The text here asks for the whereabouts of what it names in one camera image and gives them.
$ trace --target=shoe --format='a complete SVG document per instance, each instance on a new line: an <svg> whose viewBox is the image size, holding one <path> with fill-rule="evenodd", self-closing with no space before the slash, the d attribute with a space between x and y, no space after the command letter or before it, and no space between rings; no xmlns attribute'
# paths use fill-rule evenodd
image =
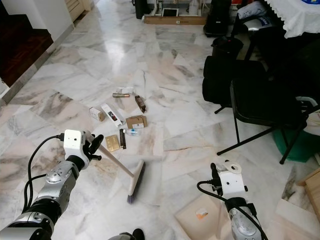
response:
<svg viewBox="0 0 320 240"><path fill-rule="evenodd" d="M145 240L144 231L142 231L140 228L135 229L132 235L135 237L136 240Z"/></svg>

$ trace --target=cylindrical container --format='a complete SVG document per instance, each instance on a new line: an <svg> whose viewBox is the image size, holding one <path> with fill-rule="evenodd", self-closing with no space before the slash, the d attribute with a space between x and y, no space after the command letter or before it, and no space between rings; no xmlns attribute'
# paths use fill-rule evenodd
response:
<svg viewBox="0 0 320 240"><path fill-rule="evenodd" d="M125 134L130 135L130 136L139 136L140 135L140 132L134 128L124 129L123 131Z"/></svg>
<svg viewBox="0 0 320 240"><path fill-rule="evenodd" d="M112 93L112 97L114 98L129 98L130 97L130 94L128 93Z"/></svg>
<svg viewBox="0 0 320 240"><path fill-rule="evenodd" d="M162 10L162 1L159 1L159 10Z"/></svg>

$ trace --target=white object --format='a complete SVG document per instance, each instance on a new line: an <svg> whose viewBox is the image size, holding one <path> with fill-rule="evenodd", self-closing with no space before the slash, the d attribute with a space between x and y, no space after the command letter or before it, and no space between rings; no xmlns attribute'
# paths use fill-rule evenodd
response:
<svg viewBox="0 0 320 240"><path fill-rule="evenodd" d="M133 94L134 88L133 87L117 87L115 92L117 94Z"/></svg>
<svg viewBox="0 0 320 240"><path fill-rule="evenodd" d="M94 119L96 119L100 122L102 122L105 119L105 115L102 111L100 111L94 107L91 107L89 110L90 110L91 117L93 117Z"/></svg>
<svg viewBox="0 0 320 240"><path fill-rule="evenodd" d="M130 135L130 136L139 136L140 135L140 132L137 131L136 129L134 128L130 128L130 129L123 129L123 132L127 135Z"/></svg>
<svg viewBox="0 0 320 240"><path fill-rule="evenodd" d="M264 16L267 13L267 9L259 1L254 1L247 6L241 7L238 10L239 19L245 19L252 16Z"/></svg>
<svg viewBox="0 0 320 240"><path fill-rule="evenodd" d="M189 3L189 15L198 16L199 2L198 0L191 0Z"/></svg>
<svg viewBox="0 0 320 240"><path fill-rule="evenodd" d="M116 127L126 123L124 117L111 104L102 104L101 108Z"/></svg>
<svg viewBox="0 0 320 240"><path fill-rule="evenodd" d="M83 131L70 130L64 131L63 148L65 151L64 159L74 155L81 158L84 161L83 170L89 166L89 159L84 154L84 145L86 143L86 136Z"/></svg>
<svg viewBox="0 0 320 240"><path fill-rule="evenodd" d="M132 124L132 127L134 129L143 129L145 125L143 123L136 123L136 124Z"/></svg>
<svg viewBox="0 0 320 240"><path fill-rule="evenodd" d="M223 164L216 164L221 186L223 190L223 197L230 198L244 198L247 200L244 181L241 175L241 166L234 161L227 161Z"/></svg>
<svg viewBox="0 0 320 240"><path fill-rule="evenodd" d="M178 15L179 15L179 8L163 8L162 14L161 14L162 17L164 16L164 13L166 12L166 10L175 10L176 11L175 16L178 17Z"/></svg>
<svg viewBox="0 0 320 240"><path fill-rule="evenodd" d="M320 33L320 4L307 4L301 0L265 0L284 21L285 38L300 36L304 32Z"/></svg>

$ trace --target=marble floor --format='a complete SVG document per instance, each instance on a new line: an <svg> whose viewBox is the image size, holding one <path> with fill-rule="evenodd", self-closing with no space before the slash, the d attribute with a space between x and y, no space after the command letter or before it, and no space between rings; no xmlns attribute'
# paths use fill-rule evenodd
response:
<svg viewBox="0 0 320 240"><path fill-rule="evenodd" d="M0 228L22 210L28 160L38 144L65 129L118 134L109 119L91 118L89 108L110 103L125 118L140 115L132 97L112 98L117 87L134 87L145 99L148 127L141 129L141 136L128 136L127 149L114 155L130 168L146 161L137 200L127 204L128 178L116 165L107 159L93 161L80 173L53 240L105 240L137 227L147 240L188 239L175 215L201 196L196 184L210 178L210 163L225 159L242 166L248 198L269 239L320 240L310 201L295 184L319 167L313 158L280 165L271 135L217 156L237 140L231 109L215 115L219 106L202 97L211 44L202 26L143 24L127 0L97 2L1 109ZM242 139L261 130L239 123ZM32 175L46 173L62 159L62 143L51 140L36 155ZM43 179L35 181L35 195L42 185ZM229 221L223 226L228 234L221 239L232 239Z"/></svg>

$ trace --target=white wall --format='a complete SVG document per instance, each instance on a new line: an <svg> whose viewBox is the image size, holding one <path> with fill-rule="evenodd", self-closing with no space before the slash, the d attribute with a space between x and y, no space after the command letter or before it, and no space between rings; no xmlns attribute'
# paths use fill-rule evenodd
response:
<svg viewBox="0 0 320 240"><path fill-rule="evenodd" d="M53 41L73 24L65 0L33 0Z"/></svg>
<svg viewBox="0 0 320 240"><path fill-rule="evenodd" d="M1 0L10 15L26 14L34 29L45 29L46 25L33 0Z"/></svg>
<svg viewBox="0 0 320 240"><path fill-rule="evenodd" d="M10 15L26 14L34 29L47 29L53 41L73 24L65 0L1 0Z"/></svg>

